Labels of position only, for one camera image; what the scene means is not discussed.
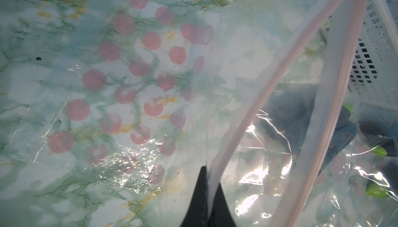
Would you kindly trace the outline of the white plastic basket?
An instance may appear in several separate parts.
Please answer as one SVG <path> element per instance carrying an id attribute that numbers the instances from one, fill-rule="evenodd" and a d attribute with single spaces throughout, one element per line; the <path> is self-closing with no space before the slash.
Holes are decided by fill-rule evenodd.
<path id="1" fill-rule="evenodd" d="M 363 102 L 398 107 L 398 0 L 369 0 L 353 59 L 349 92 Z"/>

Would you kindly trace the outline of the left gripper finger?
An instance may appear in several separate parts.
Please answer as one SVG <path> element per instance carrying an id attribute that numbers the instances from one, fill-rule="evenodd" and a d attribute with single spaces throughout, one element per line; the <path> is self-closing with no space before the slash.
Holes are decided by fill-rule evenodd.
<path id="1" fill-rule="evenodd" d="M 194 189 L 193 196 L 180 225 L 181 227 L 236 227 L 236 224 L 228 209 L 222 186 L 219 185 L 211 208 L 211 214 L 208 214 L 207 204 L 208 183 L 207 169 L 201 167 Z"/>

